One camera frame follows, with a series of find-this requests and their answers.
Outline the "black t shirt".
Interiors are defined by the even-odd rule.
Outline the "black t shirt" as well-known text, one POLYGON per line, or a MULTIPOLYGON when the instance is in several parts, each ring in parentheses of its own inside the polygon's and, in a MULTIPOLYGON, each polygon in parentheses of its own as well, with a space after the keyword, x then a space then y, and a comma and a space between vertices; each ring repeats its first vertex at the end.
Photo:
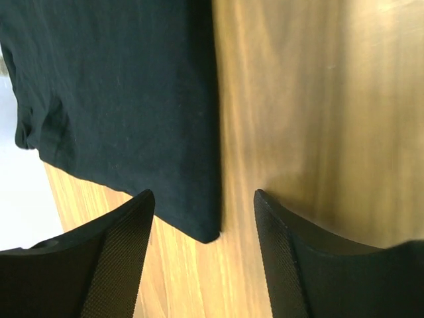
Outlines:
POLYGON ((15 142, 208 243, 221 231, 210 1, 2 1, 15 142))

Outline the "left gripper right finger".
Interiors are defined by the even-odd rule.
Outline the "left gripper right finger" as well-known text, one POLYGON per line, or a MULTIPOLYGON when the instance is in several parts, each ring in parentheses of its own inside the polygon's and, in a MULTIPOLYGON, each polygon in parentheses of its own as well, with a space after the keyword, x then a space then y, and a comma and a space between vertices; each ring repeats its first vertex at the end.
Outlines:
POLYGON ((259 189, 254 213, 274 317, 422 317, 423 241, 376 248, 326 231, 259 189))

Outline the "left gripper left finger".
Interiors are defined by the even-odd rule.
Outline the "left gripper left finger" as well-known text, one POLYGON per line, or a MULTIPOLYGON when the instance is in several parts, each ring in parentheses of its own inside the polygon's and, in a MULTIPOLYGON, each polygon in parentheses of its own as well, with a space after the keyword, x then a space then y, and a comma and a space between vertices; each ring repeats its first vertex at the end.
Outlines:
POLYGON ((120 207, 31 248, 1 252, 2 317, 132 317, 155 199, 120 207))

